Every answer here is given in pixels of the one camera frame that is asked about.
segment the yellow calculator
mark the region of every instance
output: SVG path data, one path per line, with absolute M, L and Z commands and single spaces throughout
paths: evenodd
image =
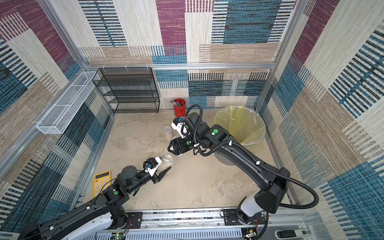
M 95 176 L 94 192 L 93 192 L 94 197 L 96 197 L 99 194 L 101 188 L 104 185 L 105 185 L 104 189 L 106 189 L 111 184 L 111 182 L 109 182 L 110 179 L 111 179 L 111 171 L 102 172 L 102 173 L 97 174 Z

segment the mounting plate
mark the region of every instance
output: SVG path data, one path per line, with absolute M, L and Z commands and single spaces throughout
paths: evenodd
M 226 226 L 241 225 L 237 218 L 237 209 L 223 209 L 222 214 L 224 216 L 224 224 Z M 254 219 L 259 221 L 259 224 L 265 224 L 265 218 L 262 217 L 262 213 L 259 212 L 254 215 Z M 256 221 L 252 220 L 249 225 L 255 225 Z

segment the black cable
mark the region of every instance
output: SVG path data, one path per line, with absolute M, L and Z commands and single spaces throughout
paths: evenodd
M 198 106 L 200 106 L 200 105 L 198 105 L 198 104 L 194 104 L 194 105 L 190 106 L 190 107 L 187 109 L 187 111 L 186 111 L 184 117 L 186 118 L 186 117 L 188 116 L 189 111 L 191 111 L 192 108 L 194 108 L 194 107 L 198 107 Z M 182 134 L 183 136 L 187 136 L 187 135 L 188 135 L 188 130 L 186 131 L 187 133 L 184 133 L 184 128 L 185 128 L 185 123 L 183 123 L 183 125 L 181 126 L 181 134 Z
M 264 224 L 263 230 L 260 232 L 260 234 L 258 234 L 256 236 L 256 238 L 254 240 L 258 240 L 264 234 L 264 232 L 266 230 L 266 227 L 268 226 L 268 217 L 269 217 L 268 212 L 266 212 L 266 214 L 265 214 L 265 224 Z
M 222 217 L 222 218 L 230 217 L 230 216 L 224 216 L 224 209 L 220 210 L 219 215 L 220 215 L 220 217 Z
M 223 142 L 220 142 L 216 147 L 214 147 L 211 151 L 207 152 L 207 153 L 200 153 L 201 155 L 203 155 L 204 157 L 206 156 L 209 156 L 211 155 L 212 153 L 214 153 L 219 147 L 221 147 L 222 145 L 224 144 L 229 144 L 230 141 L 223 141 Z M 249 152 L 248 149 L 246 149 L 245 147 L 243 147 L 241 144 L 237 143 L 237 142 L 232 142 L 233 145 L 236 145 L 238 146 L 239 148 L 241 148 L 255 163 L 257 163 L 257 160 L 252 156 L 252 154 Z M 313 201 L 309 204 L 305 204 L 305 205 L 292 205 L 292 204 L 282 204 L 280 203 L 280 207 L 287 207 L 287 208 L 291 208 L 291 209 L 309 209 L 309 208 L 312 208 L 314 206 L 316 206 L 318 203 L 319 203 L 319 196 L 317 195 L 317 193 L 308 185 L 300 182 L 300 181 L 297 181 L 296 179 L 293 179 L 293 178 L 290 178 L 290 177 L 286 177 L 284 175 L 281 175 L 275 171 L 272 171 L 270 170 L 269 168 L 265 167 L 263 164 L 259 164 L 258 165 L 259 167 L 269 171 L 270 173 L 273 173 L 285 180 L 288 180 L 302 188 L 304 188 L 305 190 L 309 191 L 312 196 L 313 196 Z

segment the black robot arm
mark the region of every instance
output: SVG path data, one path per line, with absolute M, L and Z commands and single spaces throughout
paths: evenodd
M 149 158 L 144 162 L 144 169 L 153 168 L 155 164 L 155 159 Z M 87 226 L 87 223 L 105 214 L 108 214 L 107 220 L 105 220 L 107 226 L 96 226 L 96 229 L 99 227 L 97 230 L 122 228 L 127 224 L 127 215 L 122 204 L 129 200 L 129 194 L 133 194 L 149 181 L 154 184 L 158 183 L 169 169 L 170 167 L 158 175 L 154 173 L 151 176 L 144 170 L 138 171 L 134 166 L 127 166 L 118 174 L 113 183 L 94 199 L 43 224 L 37 225 L 36 222 L 27 224 L 18 240 L 59 240 L 68 236 L 71 240 L 83 239 L 76 238 L 79 235 L 73 233 L 86 233 L 92 227 Z
M 186 124 L 186 129 L 189 132 L 195 130 L 195 123 L 199 115 L 197 113 L 189 114 L 182 121 Z M 243 172 L 245 172 L 260 188 L 260 192 L 255 195 L 256 203 L 265 211 L 269 213 L 276 213 L 283 197 L 287 191 L 288 185 L 286 179 L 278 177 L 276 174 L 266 171 L 260 167 L 263 164 L 265 167 L 280 173 L 287 177 L 290 176 L 290 172 L 285 168 L 277 169 L 274 166 L 262 161 L 251 153 L 253 159 L 248 155 L 246 149 L 223 127 L 220 125 L 213 125 L 208 127 L 205 122 L 200 122 L 200 126 L 197 129 L 197 135 L 199 144 L 203 148 L 215 149 L 215 155 L 221 155 L 230 160 Z M 193 143 L 193 134 L 187 135 L 185 138 L 179 137 L 171 141 L 168 147 L 168 151 L 179 155 L 195 148 Z
M 189 111 L 195 107 L 200 109 L 200 114 L 189 114 Z M 249 222 L 257 211 L 264 210 L 267 213 L 276 213 L 279 206 L 308 209 L 317 205 L 319 197 L 311 187 L 290 178 L 290 172 L 286 168 L 277 169 L 256 157 L 220 125 L 215 124 L 209 127 L 202 121 L 202 115 L 201 106 L 195 104 L 187 110 L 185 118 L 174 119 L 172 127 L 178 129 L 181 137 L 172 140 L 168 150 L 179 155 L 193 149 L 195 155 L 197 154 L 195 150 L 197 150 L 205 157 L 215 153 L 230 160 L 243 170 L 260 190 L 253 196 L 254 200 L 247 197 L 240 203 L 238 207 L 239 219 L 242 219 L 243 222 Z M 282 204 L 281 201 L 288 189 L 288 182 L 309 191 L 313 196 L 313 201 L 305 205 Z

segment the floor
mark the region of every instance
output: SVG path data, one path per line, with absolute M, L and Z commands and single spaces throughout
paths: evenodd
M 209 126 L 213 125 L 217 111 L 204 110 L 203 120 Z M 141 170 L 146 159 L 160 156 L 169 145 L 162 129 L 173 119 L 173 112 L 117 114 L 95 174 L 110 170 L 115 178 L 129 165 Z M 275 165 L 265 139 L 250 150 Z M 123 207 L 126 210 L 233 207 L 256 191 L 256 184 L 238 167 L 224 165 L 214 156 L 194 156 L 189 151 L 179 157 L 160 183 L 148 182 Z M 85 201 L 92 198 L 91 181 Z

